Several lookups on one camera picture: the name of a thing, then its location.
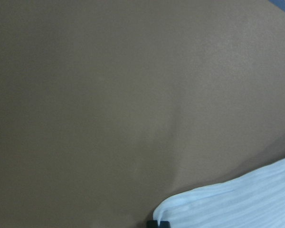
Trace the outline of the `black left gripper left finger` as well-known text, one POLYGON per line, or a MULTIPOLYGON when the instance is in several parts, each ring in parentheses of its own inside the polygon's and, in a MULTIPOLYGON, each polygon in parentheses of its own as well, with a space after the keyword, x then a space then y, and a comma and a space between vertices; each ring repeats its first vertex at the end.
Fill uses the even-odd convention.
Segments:
POLYGON ((147 228, 158 228, 158 221, 156 221, 156 220, 148 220, 146 222, 146 227, 147 228))

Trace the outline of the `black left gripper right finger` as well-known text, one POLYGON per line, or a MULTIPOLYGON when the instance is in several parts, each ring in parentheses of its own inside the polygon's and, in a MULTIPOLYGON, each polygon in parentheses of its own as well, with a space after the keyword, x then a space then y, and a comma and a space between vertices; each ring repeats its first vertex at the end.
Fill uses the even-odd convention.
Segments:
POLYGON ((170 222, 160 221, 160 228, 170 228, 170 222))

